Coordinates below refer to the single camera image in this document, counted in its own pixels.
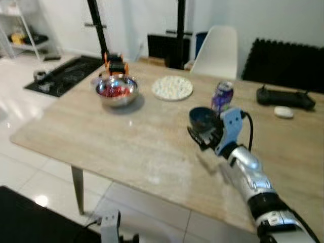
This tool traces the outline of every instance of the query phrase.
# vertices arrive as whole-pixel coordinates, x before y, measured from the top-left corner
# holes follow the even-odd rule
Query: soda can
[[[233,83],[229,81],[221,81],[212,97],[212,109],[220,114],[227,110],[234,95]]]

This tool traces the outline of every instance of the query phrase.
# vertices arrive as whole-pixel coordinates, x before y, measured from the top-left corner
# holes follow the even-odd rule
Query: table
[[[123,109],[104,108],[90,82],[103,67],[49,107],[41,119],[22,127],[12,142],[71,165],[79,210],[83,212],[83,170],[158,196],[235,227],[255,232],[238,192],[218,170],[224,159],[202,153],[187,133],[188,112],[209,106],[220,79],[131,63],[130,75],[141,95]],[[180,102],[158,100],[153,82],[181,75],[194,85]],[[234,82],[232,105],[248,111],[255,127],[252,148],[274,187],[292,208],[323,236],[324,96],[310,94],[316,112],[295,110],[293,120],[279,119],[273,107],[256,102],[261,85]],[[247,144],[248,121],[239,142]]]

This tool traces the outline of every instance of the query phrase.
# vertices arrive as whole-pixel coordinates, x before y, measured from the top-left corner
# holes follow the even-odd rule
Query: white plate
[[[178,101],[192,94],[192,83],[180,76],[165,76],[158,79],[152,86],[154,95],[162,100]]]

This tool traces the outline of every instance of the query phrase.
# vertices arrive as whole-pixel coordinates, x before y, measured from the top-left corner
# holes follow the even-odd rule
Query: black floor mat
[[[103,61],[97,58],[73,58],[48,73],[41,81],[28,84],[25,89],[61,97],[102,65]]]
[[[0,187],[0,242],[73,243],[81,225]],[[83,229],[75,243],[100,243],[100,235]]]
[[[324,48],[256,39],[243,80],[324,93]]]

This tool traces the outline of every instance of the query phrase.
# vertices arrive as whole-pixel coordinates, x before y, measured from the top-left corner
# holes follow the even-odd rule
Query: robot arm
[[[243,117],[245,113],[238,108],[221,113],[208,144],[192,128],[188,131],[202,150],[211,148],[228,160],[224,172],[250,208],[261,243],[319,242],[303,219],[279,198],[259,160],[237,145]]]

